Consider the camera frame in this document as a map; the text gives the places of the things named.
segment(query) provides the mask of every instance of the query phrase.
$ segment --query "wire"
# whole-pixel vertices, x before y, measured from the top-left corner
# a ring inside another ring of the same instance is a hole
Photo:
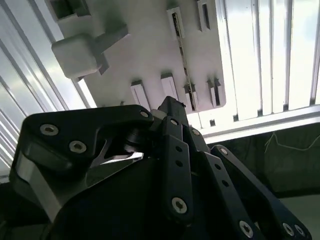
[[[276,135],[276,132],[274,131],[274,132],[272,133],[271,137],[269,138],[269,140],[266,141],[266,143],[264,144],[264,145],[266,146],[264,153],[267,152],[268,147],[269,147],[269,144],[271,143],[271,140],[272,140],[273,137],[275,138],[276,144],[277,144],[278,146],[280,146],[280,147],[304,152],[304,151],[308,151],[310,148],[313,147],[313,145],[316,143],[316,141],[320,138],[320,135],[318,135],[318,136],[313,140],[313,142],[310,144],[310,146],[308,146],[307,148],[298,148],[298,147],[287,146],[287,145],[283,145],[283,144],[279,143],[278,137],[277,137],[277,135]]]

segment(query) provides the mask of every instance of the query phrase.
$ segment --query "corrugated metal wall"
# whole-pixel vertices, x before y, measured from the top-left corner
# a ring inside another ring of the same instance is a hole
[[[26,116],[95,105],[51,51],[62,38],[43,0],[0,0],[0,170],[9,170]]]

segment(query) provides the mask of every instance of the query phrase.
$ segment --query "bolt head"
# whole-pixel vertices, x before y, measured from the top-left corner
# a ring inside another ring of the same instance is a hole
[[[75,140],[70,142],[69,149],[73,153],[82,154],[87,150],[87,146],[82,141]]]
[[[252,239],[254,236],[254,231],[252,230],[251,226],[245,222],[245,221],[240,221],[239,226],[241,231],[246,235],[249,239]]]
[[[145,111],[141,111],[140,114],[145,117],[145,118],[148,118],[149,117],[149,114],[146,113]]]
[[[289,234],[290,236],[295,235],[294,230],[287,223],[284,222],[282,225],[287,234]]]
[[[306,236],[305,232],[302,230],[302,228],[298,225],[294,225],[295,229],[300,233],[302,236]]]
[[[59,129],[52,124],[42,124],[40,126],[40,132],[46,136],[55,136],[59,133]]]
[[[173,209],[178,214],[185,214],[187,212],[187,205],[180,197],[174,197],[171,201]]]
[[[227,150],[225,150],[224,148],[220,148],[220,151],[221,151],[224,155],[228,155]]]
[[[192,129],[192,132],[196,136],[200,136],[200,132],[197,129]]]
[[[174,125],[178,125],[178,122],[176,121],[176,120],[174,120],[174,119],[171,119],[171,121],[170,121],[172,124],[174,124]]]

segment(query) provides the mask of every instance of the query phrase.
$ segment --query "robotic hand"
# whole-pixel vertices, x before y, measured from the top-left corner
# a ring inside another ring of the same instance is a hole
[[[87,187],[115,156],[143,159]],[[29,116],[10,181],[52,221],[50,239],[311,240],[308,229],[225,147],[209,149],[167,97]]]

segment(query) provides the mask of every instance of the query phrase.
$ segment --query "slot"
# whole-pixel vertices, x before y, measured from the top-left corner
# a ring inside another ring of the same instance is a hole
[[[202,5],[202,10],[203,10],[203,18],[204,18],[205,25],[208,29],[210,29],[208,6],[206,3]]]

